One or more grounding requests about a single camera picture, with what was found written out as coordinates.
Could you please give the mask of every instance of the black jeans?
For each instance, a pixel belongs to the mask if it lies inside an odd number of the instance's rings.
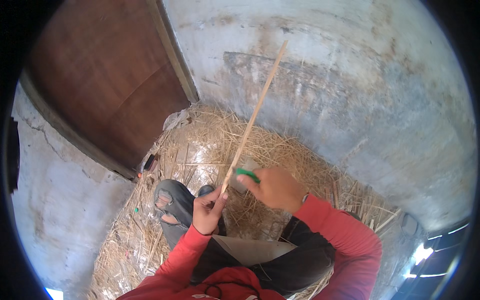
[[[178,220],[177,224],[171,224],[160,219],[168,245],[173,249],[192,223],[195,197],[176,180],[161,181],[155,189],[154,202],[159,197],[164,199],[164,204],[167,203],[157,208],[160,216],[167,214]],[[220,234],[225,235],[222,225],[219,222]],[[245,267],[257,275],[263,289],[274,290],[288,298],[317,282],[333,268],[335,249],[322,235],[313,233],[295,217],[285,227],[282,237],[297,245],[297,248],[269,262]],[[214,272],[235,266],[242,265],[214,239],[210,239],[193,269],[191,284],[200,284]]]

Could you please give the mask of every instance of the straw pile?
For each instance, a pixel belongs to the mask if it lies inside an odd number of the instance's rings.
[[[164,132],[150,152],[158,168],[145,172],[125,207],[114,221],[96,260],[89,299],[114,299],[135,288],[168,257],[168,245],[153,209],[153,190],[159,180],[183,182],[192,194],[204,184],[221,184],[238,149],[247,122],[232,112],[193,106],[191,124]],[[300,144],[254,126],[239,165],[253,159],[261,167],[283,166],[305,190],[330,201],[339,209],[357,213],[373,229],[391,220],[395,209],[369,187],[362,186],[338,167]],[[251,193],[228,189],[224,210],[228,236],[278,240],[290,215],[273,210]],[[323,278],[295,299],[310,299],[327,284]]]

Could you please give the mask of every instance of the brown door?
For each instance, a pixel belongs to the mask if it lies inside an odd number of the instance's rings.
[[[76,132],[128,168],[189,105],[143,0],[65,1],[27,69]]]

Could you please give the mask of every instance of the red long-sleeve shirt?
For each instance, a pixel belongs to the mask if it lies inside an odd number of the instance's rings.
[[[313,195],[307,197],[294,216],[305,222],[311,231],[320,232],[336,249],[330,282],[313,299],[367,300],[375,284],[382,256],[382,244],[377,235],[347,212],[334,209],[328,202],[320,201]],[[189,286],[193,268],[210,238],[190,226],[155,275],[146,277],[137,288],[118,299],[215,299],[204,294],[206,285]],[[223,268],[211,274],[204,283],[226,281],[251,285],[264,300],[284,299],[275,291],[262,289],[256,275],[245,267]],[[218,286],[222,290],[222,299],[257,299],[250,288],[236,284]]]

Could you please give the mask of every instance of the black cord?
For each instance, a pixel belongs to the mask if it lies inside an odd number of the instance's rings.
[[[237,282],[237,281],[220,281],[220,282],[214,282],[214,283],[203,282],[202,284],[208,285],[206,287],[205,291],[204,291],[204,294],[208,295],[208,290],[213,287],[213,288],[218,289],[218,293],[220,294],[218,298],[222,299],[222,296],[223,296],[222,289],[217,285],[219,285],[219,284],[229,284],[229,283],[233,283],[233,284],[236,284],[238,286],[241,286],[241,287],[244,287],[244,288],[249,288],[249,289],[253,290],[255,292],[255,294],[257,295],[258,300],[262,300],[260,298],[260,293],[256,288],[254,288],[253,286],[251,286],[249,284],[246,284],[246,283],[243,283],[243,282]]]

